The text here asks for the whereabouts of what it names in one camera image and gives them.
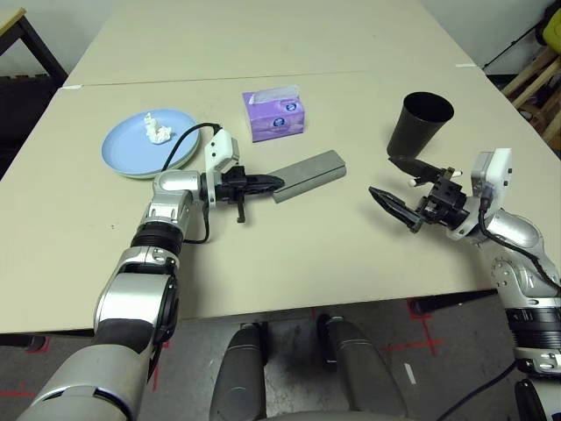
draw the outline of silver robot arm segment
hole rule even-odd
[[[136,419],[160,347],[177,319],[181,242],[198,201],[196,171],[169,170],[96,308],[94,345],[71,355],[20,420]]]
[[[451,239],[466,239],[480,249],[515,338],[517,367],[528,375],[515,388],[521,420],[561,420],[561,282],[539,230],[501,208],[513,173],[510,149],[479,155],[469,197],[451,181],[454,168],[407,157],[390,160],[415,177],[411,185],[434,187],[415,210],[371,187],[374,200],[412,232],[425,223],[440,224]]]

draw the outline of red tape marking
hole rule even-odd
[[[444,343],[444,339],[434,339],[434,340],[420,340],[418,342],[411,342],[409,344],[400,344],[400,345],[388,345],[382,350],[384,351],[400,351],[401,349],[408,349],[408,348],[421,348],[424,346],[439,346]]]
[[[427,340],[430,343],[430,353],[432,354],[433,357],[437,356],[437,349],[434,347],[434,345],[432,345],[432,337],[430,336],[430,330],[429,330],[429,325],[427,324],[426,320],[421,320],[421,323],[423,323],[423,330],[424,330],[424,334],[427,337]]]
[[[409,310],[409,316],[411,317],[411,320],[426,320],[427,318],[431,318],[431,314],[416,314],[413,311],[413,308],[411,307],[411,302],[414,300],[414,298],[408,298],[407,299],[407,308]]]
[[[152,392],[155,392],[158,388],[158,375],[160,374],[160,364],[156,365],[153,373],[153,381],[152,381]]]
[[[0,390],[0,396],[5,397],[34,397],[32,392],[17,392],[16,390]]]

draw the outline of wall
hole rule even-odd
[[[552,3],[552,0],[421,1],[480,66],[537,22],[543,9]],[[0,0],[0,7],[23,5],[37,32],[62,66],[70,71],[86,51],[116,2],[117,0]],[[538,48],[533,35],[529,35],[486,71],[492,74],[517,73],[531,61]],[[42,67],[21,41],[0,58],[0,75],[33,75],[41,72]]]
[[[425,8],[483,67],[543,16],[553,0],[421,0]],[[486,69],[488,74],[518,73],[540,48],[533,32]]]
[[[0,7],[24,7],[35,30],[69,72],[116,3],[117,0],[0,0]],[[0,57],[0,75],[38,73],[45,70],[21,41]]]

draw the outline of white table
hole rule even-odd
[[[25,9],[21,7],[0,8],[0,36],[12,28],[24,15]]]
[[[241,93],[291,83],[302,88],[305,132],[252,144]],[[437,226],[411,234],[367,192],[388,189],[414,206],[427,191],[407,187],[409,177],[385,152],[402,98],[419,89],[456,110],[419,158],[462,168],[458,182],[469,192],[478,152],[512,147],[505,208],[539,226],[559,266],[559,160],[477,68],[387,62],[352,74],[86,86],[59,90],[0,182],[0,332],[92,326],[96,300],[152,194],[150,182],[107,169],[100,145],[119,121],[159,107],[222,123],[238,138],[248,173],[331,148],[348,170],[284,203],[248,200],[244,225],[235,206],[212,211],[210,242],[181,253],[182,318],[486,288],[474,247],[452,243]],[[188,167],[203,170],[201,152]],[[201,225],[197,218],[190,238],[202,235]]]
[[[416,0],[124,0],[66,85],[473,65]]]

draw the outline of purple tissue box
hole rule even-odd
[[[304,131],[304,107],[300,98],[249,104],[253,92],[244,92],[253,142],[281,138]]]

